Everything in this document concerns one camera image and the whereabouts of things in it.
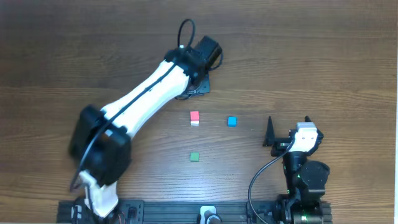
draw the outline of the red block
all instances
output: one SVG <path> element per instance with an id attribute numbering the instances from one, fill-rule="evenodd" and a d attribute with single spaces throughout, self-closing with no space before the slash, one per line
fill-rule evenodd
<path id="1" fill-rule="evenodd" d="M 199 121 L 199 111 L 191 111 L 191 121 Z"/>

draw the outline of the wood grain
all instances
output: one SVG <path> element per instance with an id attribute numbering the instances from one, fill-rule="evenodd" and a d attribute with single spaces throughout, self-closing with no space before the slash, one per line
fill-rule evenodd
<path id="1" fill-rule="evenodd" d="M 246 200 L 271 159 L 271 115 L 285 136 L 309 115 L 325 133 L 312 159 L 331 168 L 335 223 L 391 223 L 397 83 L 393 0 L 0 1 L 0 222 L 54 222 L 74 199 L 67 146 L 80 110 L 145 80 L 196 20 L 224 50 L 211 93 L 171 101 L 134 138 L 122 198 Z M 188 38 L 188 31 L 183 38 Z M 191 128 L 189 111 L 199 110 Z M 227 128 L 236 115 L 238 127 Z M 189 153 L 200 153 L 200 162 Z M 280 165 L 253 189 L 285 192 Z"/>

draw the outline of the green block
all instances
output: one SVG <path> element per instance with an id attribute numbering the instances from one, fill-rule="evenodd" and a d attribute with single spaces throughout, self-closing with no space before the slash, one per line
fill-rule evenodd
<path id="1" fill-rule="evenodd" d="M 199 162 L 199 152 L 191 152 L 191 162 Z"/>

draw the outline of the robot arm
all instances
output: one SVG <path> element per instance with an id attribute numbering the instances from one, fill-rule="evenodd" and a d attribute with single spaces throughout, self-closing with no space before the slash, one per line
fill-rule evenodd
<path id="1" fill-rule="evenodd" d="M 118 204 L 116 182 L 131 162 L 131 139 L 142 125 L 173 98 L 209 92 L 208 71 L 222 49 L 207 36 L 194 48 L 190 43 L 167 52 L 156 71 L 126 96 L 101 110 L 89 105 L 80 113 L 69 147 L 80 165 L 70 189 L 79 177 L 85 204 L 97 216 L 107 217 Z"/>

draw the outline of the small colored block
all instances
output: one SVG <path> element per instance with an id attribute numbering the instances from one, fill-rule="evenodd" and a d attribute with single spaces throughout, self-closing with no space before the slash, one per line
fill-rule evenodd
<path id="1" fill-rule="evenodd" d="M 191 111 L 191 121 L 199 121 L 199 111 Z"/>
<path id="2" fill-rule="evenodd" d="M 199 152 L 191 152 L 191 162 L 199 162 Z"/>
<path id="3" fill-rule="evenodd" d="M 228 127 L 236 127 L 236 117 L 228 117 Z"/>

